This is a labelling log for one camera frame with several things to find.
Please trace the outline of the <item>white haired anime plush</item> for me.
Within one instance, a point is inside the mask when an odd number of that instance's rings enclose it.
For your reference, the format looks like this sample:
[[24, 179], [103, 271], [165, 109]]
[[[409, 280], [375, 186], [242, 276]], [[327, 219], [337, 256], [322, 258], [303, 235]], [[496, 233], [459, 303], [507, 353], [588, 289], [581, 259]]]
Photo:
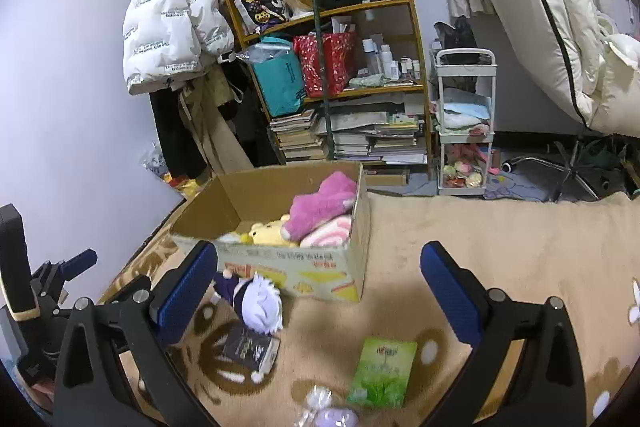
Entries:
[[272, 335], [283, 329], [283, 308], [279, 288], [268, 277], [256, 273], [250, 279], [230, 270], [213, 278], [217, 296], [229, 303], [240, 321], [254, 332]]

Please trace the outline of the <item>yellow plush toy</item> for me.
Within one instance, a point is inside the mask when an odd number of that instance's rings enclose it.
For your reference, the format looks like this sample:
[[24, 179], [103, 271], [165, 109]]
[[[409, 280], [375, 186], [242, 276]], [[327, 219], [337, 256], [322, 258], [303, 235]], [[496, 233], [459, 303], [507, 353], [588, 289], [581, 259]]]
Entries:
[[282, 236], [281, 230], [286, 221], [288, 221], [288, 215], [268, 223], [254, 223], [248, 232], [229, 232], [219, 236], [217, 241], [225, 244], [297, 247], [296, 242], [291, 242]]

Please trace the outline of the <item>green tissue pack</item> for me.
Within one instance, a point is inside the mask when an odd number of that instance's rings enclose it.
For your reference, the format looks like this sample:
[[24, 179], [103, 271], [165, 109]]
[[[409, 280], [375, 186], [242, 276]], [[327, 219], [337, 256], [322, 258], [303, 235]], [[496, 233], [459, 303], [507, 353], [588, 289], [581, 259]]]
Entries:
[[418, 345], [412, 341], [364, 340], [346, 402], [369, 409], [400, 409], [405, 403]]

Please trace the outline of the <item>pink bear plush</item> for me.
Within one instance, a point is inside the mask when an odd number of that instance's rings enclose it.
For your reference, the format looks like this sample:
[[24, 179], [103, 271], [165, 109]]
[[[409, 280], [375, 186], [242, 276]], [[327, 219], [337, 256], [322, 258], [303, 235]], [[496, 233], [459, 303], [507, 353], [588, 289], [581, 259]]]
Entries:
[[320, 183], [317, 192], [293, 198], [288, 220], [281, 228], [282, 239], [299, 243], [320, 225], [351, 212], [357, 193], [354, 180], [344, 172], [334, 171]]

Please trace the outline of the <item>white pink soft pillow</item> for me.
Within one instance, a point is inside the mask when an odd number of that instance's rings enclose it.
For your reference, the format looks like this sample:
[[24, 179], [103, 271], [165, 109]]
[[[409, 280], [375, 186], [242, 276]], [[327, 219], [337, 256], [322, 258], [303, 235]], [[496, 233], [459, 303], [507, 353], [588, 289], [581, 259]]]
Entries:
[[352, 217], [344, 215], [320, 225], [299, 243], [302, 248], [338, 247], [349, 239], [352, 231]]

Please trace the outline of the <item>cardboard box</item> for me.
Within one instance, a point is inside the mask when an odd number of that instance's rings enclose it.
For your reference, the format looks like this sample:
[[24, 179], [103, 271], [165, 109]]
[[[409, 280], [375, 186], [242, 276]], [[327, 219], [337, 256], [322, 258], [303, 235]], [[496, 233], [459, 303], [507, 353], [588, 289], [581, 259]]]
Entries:
[[[355, 187], [346, 211], [350, 229], [341, 244], [285, 241], [280, 228], [294, 216], [296, 196], [314, 194], [334, 173]], [[371, 211], [363, 167], [358, 162], [316, 161], [214, 176], [188, 202], [170, 228], [175, 242], [215, 245], [218, 269], [250, 279], [260, 274], [292, 297], [358, 303], [366, 276]]]

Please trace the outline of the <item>purple item in plastic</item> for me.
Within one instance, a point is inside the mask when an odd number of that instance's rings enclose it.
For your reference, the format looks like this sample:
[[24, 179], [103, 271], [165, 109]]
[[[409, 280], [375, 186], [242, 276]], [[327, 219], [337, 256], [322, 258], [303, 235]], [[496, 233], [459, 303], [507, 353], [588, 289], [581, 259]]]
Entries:
[[357, 427], [359, 417], [348, 407], [333, 404], [333, 392], [314, 385], [306, 394], [303, 412], [294, 421], [295, 427]]

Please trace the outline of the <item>chrome chair base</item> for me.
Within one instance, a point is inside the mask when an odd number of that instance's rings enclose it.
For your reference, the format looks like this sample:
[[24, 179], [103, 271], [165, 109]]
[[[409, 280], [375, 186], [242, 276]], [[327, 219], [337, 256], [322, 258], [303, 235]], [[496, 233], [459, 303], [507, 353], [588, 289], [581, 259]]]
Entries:
[[546, 190], [544, 202], [600, 200], [625, 188], [620, 160], [601, 139], [554, 140], [545, 152], [503, 158], [500, 172], [534, 176]]

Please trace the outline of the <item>beige hanging coat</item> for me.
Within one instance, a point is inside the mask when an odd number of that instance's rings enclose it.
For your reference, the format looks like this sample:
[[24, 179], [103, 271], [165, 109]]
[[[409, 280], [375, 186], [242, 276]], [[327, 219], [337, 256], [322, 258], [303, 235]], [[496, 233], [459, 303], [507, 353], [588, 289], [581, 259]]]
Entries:
[[191, 131], [198, 150], [215, 174], [253, 169], [219, 106], [235, 102], [230, 84], [220, 66], [187, 82], [179, 94], [183, 121]]

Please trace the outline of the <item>stack of books left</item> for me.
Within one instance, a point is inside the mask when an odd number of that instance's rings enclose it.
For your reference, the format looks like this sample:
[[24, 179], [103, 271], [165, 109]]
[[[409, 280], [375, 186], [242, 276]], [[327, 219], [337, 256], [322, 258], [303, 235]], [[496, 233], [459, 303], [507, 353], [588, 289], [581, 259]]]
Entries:
[[285, 164], [326, 158], [324, 140], [318, 135], [317, 124], [318, 115], [313, 108], [270, 121], [270, 130]]

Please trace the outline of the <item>stack of books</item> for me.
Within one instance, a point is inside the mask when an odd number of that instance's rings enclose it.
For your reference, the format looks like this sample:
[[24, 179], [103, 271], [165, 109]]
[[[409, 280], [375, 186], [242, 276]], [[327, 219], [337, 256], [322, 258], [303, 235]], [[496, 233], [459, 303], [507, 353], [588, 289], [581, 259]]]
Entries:
[[330, 103], [330, 120], [318, 114], [314, 132], [331, 135], [336, 159], [380, 165], [428, 163], [424, 98], [421, 93], [390, 93], [341, 98]]
[[285, 164], [326, 158], [324, 140], [318, 135], [317, 124], [318, 115], [313, 108], [270, 121], [270, 130]]

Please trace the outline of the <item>teal paper bag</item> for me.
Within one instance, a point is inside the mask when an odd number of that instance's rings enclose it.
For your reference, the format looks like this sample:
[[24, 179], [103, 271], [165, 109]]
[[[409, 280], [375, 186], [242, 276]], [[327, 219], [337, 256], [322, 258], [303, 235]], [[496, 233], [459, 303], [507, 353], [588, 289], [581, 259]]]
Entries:
[[262, 37], [253, 49], [269, 55], [267, 60], [252, 65], [269, 115], [276, 118], [296, 113], [305, 98], [305, 86], [292, 42]]

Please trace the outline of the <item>white puffer jacket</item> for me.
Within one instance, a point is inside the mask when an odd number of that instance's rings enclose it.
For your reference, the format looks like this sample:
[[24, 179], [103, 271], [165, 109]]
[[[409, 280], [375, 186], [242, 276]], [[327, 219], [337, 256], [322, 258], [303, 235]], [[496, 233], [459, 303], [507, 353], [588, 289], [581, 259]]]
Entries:
[[122, 75], [131, 95], [176, 90], [233, 48], [219, 0], [131, 0], [122, 24]]

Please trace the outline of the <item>wooden shelf unit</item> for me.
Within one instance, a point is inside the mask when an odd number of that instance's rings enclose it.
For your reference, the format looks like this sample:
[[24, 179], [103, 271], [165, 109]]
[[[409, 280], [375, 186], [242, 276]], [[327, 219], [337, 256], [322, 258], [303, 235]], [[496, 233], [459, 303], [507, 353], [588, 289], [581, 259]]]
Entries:
[[227, 3], [280, 164], [431, 158], [413, 0]]

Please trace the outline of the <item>red gift bag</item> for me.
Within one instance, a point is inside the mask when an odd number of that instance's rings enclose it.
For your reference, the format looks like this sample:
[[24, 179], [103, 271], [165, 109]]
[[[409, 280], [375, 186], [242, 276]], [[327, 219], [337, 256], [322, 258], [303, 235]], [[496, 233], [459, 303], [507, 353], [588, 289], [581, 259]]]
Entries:
[[299, 59], [308, 98], [321, 98], [323, 94], [320, 58], [323, 58], [329, 96], [344, 91], [355, 75], [355, 46], [356, 34], [353, 31], [323, 34], [322, 55], [319, 55], [315, 35], [293, 39], [293, 50]]

